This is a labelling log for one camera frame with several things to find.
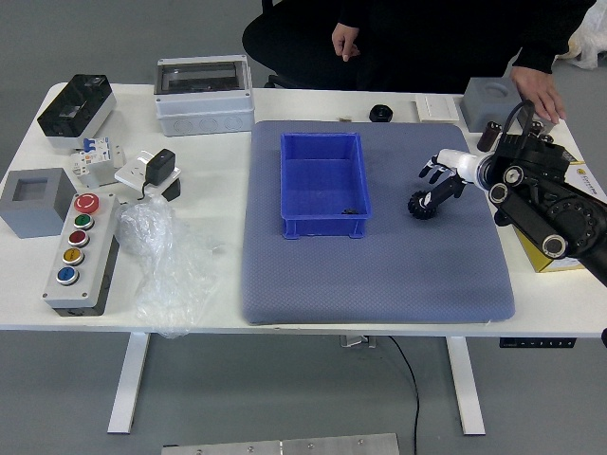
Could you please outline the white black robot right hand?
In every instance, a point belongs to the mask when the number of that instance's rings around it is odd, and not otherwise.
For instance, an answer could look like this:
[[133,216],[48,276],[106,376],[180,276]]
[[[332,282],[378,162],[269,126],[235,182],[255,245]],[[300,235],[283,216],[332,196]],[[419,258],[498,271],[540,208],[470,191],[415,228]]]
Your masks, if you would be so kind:
[[452,149],[442,149],[437,155],[433,155],[419,173],[419,177],[425,177],[430,171],[434,174],[429,180],[435,183],[443,173],[450,175],[437,187],[427,193],[415,196],[417,206],[424,215],[431,215],[440,204],[450,197],[459,198],[466,185],[485,190],[487,182],[485,178],[485,167],[487,157],[473,155]]

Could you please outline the person's left hand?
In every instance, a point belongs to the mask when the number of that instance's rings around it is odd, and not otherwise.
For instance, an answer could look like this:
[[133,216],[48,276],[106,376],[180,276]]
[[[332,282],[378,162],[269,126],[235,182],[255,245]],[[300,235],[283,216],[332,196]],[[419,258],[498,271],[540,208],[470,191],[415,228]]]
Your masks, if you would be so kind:
[[539,118],[558,124],[566,119],[563,100],[551,74],[523,66],[513,66],[510,79],[525,100],[533,103]]

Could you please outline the person's right hand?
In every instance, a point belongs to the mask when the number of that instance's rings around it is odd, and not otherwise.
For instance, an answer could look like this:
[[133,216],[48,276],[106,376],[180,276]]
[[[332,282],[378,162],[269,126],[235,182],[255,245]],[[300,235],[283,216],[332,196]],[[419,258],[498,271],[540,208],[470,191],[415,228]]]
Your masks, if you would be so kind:
[[359,55],[359,49],[356,44],[356,39],[359,36],[358,27],[349,27],[342,23],[337,23],[332,35],[332,45],[338,57],[344,62]]

